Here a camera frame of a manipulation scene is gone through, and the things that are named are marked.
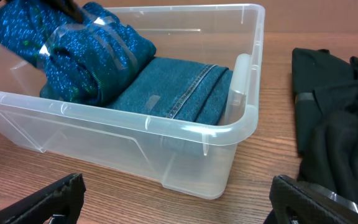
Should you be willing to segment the blue denim jeans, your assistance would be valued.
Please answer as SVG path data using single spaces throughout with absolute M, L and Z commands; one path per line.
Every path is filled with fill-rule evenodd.
M 219 65 L 156 57 L 108 108 L 217 125 L 232 74 Z

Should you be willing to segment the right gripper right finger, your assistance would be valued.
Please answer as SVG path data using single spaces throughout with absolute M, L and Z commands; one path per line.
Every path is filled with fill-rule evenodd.
M 287 175 L 273 178 L 272 211 L 265 223 L 358 224 L 358 204 L 318 184 L 298 182 Z

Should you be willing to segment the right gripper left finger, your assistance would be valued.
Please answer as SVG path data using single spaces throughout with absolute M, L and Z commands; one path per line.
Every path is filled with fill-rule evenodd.
M 70 174 L 0 210 L 0 224 L 76 224 L 85 201 L 81 174 Z

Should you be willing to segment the sparkly blue knit garment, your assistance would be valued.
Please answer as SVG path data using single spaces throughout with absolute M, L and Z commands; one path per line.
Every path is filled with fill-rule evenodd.
M 108 104 L 154 58 L 156 48 L 96 2 L 75 12 L 82 22 L 45 1 L 9 1 L 0 7 L 0 44 L 44 72 L 41 97 Z

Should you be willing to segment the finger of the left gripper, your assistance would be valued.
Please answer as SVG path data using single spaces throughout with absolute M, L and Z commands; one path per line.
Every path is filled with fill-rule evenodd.
M 83 23 L 83 14 L 74 0 L 42 0 L 45 4 L 49 5 L 52 9 L 60 11 L 77 23 Z

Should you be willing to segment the black garment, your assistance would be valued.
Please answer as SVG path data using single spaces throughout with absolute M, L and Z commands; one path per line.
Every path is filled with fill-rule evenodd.
M 298 180 L 358 204 L 358 58 L 295 48 L 291 66 Z

